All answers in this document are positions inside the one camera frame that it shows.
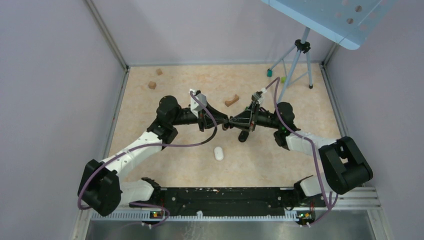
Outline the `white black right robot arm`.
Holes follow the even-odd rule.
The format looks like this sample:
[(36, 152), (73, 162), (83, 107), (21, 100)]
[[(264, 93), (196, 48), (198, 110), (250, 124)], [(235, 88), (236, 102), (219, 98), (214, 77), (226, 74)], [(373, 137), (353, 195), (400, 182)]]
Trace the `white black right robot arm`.
[(256, 126), (272, 128), (279, 147), (312, 156), (321, 161), (323, 172), (298, 181), (293, 200), (299, 206), (307, 206), (322, 191), (343, 195), (370, 181), (374, 173), (353, 138), (325, 138), (304, 132), (294, 124), (295, 114), (288, 102), (280, 102), (274, 112), (253, 104), (242, 113), (231, 116), (229, 125), (245, 132)]

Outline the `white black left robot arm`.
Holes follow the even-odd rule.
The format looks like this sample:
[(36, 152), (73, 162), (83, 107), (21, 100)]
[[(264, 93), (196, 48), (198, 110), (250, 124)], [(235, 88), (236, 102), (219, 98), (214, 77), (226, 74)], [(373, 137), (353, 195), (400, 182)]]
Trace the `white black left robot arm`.
[(127, 175), (144, 160), (166, 147), (177, 147), (173, 140), (178, 134), (176, 126), (198, 125), (200, 131), (213, 129), (212, 135), (196, 146), (211, 141), (218, 126), (229, 127), (229, 118), (209, 106), (206, 96), (198, 90), (190, 91), (190, 105), (182, 108), (174, 96), (164, 96), (156, 110), (156, 118), (147, 130), (133, 143), (111, 157), (89, 161), (84, 168), (78, 188), (77, 207), (93, 209), (101, 216), (108, 216), (118, 206), (143, 201), (154, 207), (160, 202), (160, 193), (147, 180), (124, 183)]

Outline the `black earbud charging case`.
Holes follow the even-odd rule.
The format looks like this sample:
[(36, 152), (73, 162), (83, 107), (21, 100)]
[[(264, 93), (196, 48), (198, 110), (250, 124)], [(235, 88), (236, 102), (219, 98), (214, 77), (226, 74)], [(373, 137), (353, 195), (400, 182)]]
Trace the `black earbud charging case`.
[(248, 131), (241, 131), (238, 135), (238, 141), (244, 143), (248, 139), (249, 134), (250, 133)]

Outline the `white earbud charging case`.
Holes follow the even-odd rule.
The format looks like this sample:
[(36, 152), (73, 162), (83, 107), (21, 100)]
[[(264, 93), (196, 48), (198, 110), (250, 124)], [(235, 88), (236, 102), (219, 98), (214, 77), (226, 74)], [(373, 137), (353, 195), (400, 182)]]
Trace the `white earbud charging case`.
[(213, 153), (214, 153), (214, 158), (217, 161), (222, 161), (224, 159), (224, 151), (222, 147), (220, 146), (215, 147), (213, 150)]

